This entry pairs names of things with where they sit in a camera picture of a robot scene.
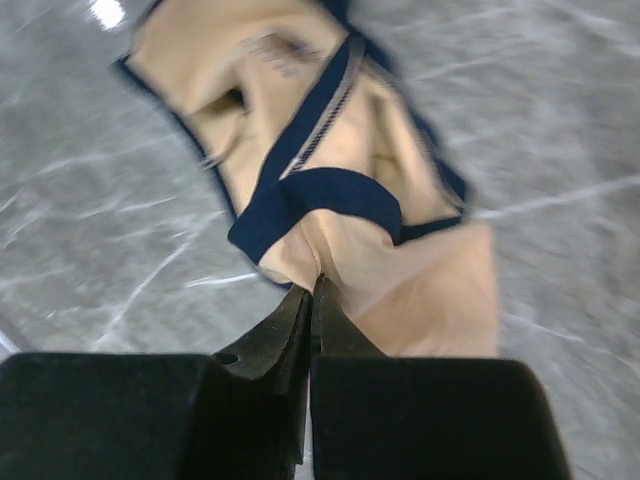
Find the beige fabric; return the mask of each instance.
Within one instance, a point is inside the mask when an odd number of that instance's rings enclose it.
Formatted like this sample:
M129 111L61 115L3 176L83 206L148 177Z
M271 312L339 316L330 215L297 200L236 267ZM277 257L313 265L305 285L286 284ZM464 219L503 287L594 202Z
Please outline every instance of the beige fabric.
M138 31L128 63L219 162L242 212L266 154L345 37L308 0L165 0ZM354 52L351 94L302 170L340 167L374 178L396 197L407 225L455 215L459 199L425 158L429 151L385 72ZM233 88L248 106L227 94ZM468 223L394 246L367 220L315 210L259 267L307 289L326 274L347 315L388 354L496 354L486 225Z

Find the gray marble floor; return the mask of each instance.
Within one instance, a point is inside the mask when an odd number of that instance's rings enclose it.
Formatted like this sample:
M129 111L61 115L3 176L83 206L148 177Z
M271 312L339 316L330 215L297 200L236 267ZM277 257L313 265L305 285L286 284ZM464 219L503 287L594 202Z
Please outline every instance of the gray marble floor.
M108 68L146 3L0 0L0 316L34 348L211 352L281 295ZM576 478L638 478L640 4L355 3L478 188L503 354L547 387Z

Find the marble surface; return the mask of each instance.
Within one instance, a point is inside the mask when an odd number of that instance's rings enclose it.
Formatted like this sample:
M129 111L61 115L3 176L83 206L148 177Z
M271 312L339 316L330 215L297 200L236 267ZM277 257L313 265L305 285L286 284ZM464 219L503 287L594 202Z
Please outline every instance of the marble surface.
M211 352L278 302L109 64L148 0L0 0L0 316L35 348ZM577 479L640 472L640 6L360 0L496 227L503 354ZM309 466L300 478L311 478Z

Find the white light spot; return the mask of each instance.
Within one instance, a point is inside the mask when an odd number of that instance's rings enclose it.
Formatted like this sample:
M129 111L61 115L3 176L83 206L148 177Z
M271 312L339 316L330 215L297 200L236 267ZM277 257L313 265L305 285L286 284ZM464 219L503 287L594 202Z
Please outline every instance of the white light spot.
M90 10L104 30L116 28L124 18L124 9L118 0L94 0Z

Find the cloth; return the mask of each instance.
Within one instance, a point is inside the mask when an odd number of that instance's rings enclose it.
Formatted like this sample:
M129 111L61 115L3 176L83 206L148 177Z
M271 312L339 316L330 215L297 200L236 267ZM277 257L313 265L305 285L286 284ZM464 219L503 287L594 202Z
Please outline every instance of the cloth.
M346 9L164 0L121 65L196 142L229 240L271 280L325 274L389 355L493 356L491 229L465 218L466 183Z

